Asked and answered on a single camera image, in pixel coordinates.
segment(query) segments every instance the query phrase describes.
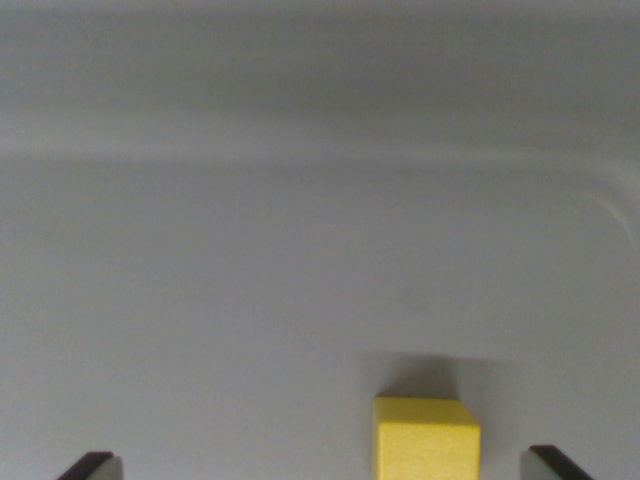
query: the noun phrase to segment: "yellow cube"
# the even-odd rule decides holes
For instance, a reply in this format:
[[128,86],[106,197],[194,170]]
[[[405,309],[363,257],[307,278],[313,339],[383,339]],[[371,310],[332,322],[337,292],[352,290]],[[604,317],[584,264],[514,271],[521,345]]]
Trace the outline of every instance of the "yellow cube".
[[374,402],[377,480],[477,480],[480,425],[458,400],[379,397]]

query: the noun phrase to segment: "white surface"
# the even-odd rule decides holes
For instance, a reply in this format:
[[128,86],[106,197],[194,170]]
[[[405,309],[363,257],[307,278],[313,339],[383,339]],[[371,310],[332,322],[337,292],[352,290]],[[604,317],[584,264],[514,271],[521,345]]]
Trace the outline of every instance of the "white surface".
[[364,480],[385,392],[637,478],[639,37],[0,16],[0,477]]

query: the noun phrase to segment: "wooden block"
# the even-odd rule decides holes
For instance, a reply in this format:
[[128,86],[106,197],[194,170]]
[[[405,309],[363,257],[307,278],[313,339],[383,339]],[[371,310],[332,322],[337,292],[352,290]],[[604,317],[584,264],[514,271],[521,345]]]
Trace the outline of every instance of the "wooden block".
[[379,397],[374,478],[477,480],[480,426],[457,400]]

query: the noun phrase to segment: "white wall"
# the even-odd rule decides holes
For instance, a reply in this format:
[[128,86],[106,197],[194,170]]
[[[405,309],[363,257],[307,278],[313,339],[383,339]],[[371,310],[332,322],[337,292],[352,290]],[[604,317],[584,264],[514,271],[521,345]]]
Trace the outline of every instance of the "white wall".
[[387,393],[637,478],[638,40],[0,15],[0,477],[364,480]]

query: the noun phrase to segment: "yellow block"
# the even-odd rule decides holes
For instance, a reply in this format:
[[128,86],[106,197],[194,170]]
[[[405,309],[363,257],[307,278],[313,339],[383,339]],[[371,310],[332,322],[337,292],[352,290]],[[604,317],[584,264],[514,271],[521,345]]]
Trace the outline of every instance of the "yellow block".
[[457,400],[379,397],[374,402],[377,480],[477,480],[480,425]]

